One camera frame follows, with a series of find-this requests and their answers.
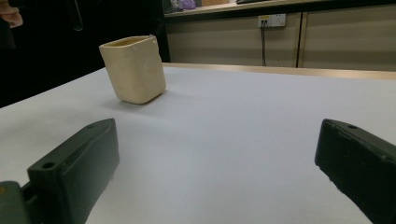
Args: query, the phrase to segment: beige cup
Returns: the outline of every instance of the beige cup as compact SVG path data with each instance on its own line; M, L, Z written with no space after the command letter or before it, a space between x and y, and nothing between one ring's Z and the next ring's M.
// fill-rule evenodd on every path
M165 91L165 75L155 36L131 36L99 46L117 97L142 105Z

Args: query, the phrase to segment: power socket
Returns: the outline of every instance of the power socket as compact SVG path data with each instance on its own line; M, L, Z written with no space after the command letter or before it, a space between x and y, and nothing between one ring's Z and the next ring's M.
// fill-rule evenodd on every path
M259 27L269 27L271 26L271 16L270 15L263 15L259 16Z
M286 25L286 14L275 14L271 15L271 26L285 26Z
M259 16L258 26L262 27L279 27L286 25L286 14L262 15Z

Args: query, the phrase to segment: table surface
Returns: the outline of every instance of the table surface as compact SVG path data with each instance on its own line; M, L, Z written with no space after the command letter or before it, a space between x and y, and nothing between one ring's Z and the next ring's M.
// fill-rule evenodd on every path
M147 105L119 101L103 68L1 108L1 181L25 184L35 161L114 118L120 165L88 224L370 223L315 165L318 134L336 119L396 144L396 73L164 71L166 91Z

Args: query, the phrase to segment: person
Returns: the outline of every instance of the person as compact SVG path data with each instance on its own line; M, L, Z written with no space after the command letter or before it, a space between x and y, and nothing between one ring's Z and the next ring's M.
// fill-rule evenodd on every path
M23 19L17 7L11 7L8 1L0 0L0 18L9 23L10 28L21 26Z

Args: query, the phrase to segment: power cord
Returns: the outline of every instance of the power cord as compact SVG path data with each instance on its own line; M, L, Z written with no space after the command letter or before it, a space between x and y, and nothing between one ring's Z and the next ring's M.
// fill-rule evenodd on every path
M267 62L265 61L265 25L267 21L262 21L262 66L267 66Z

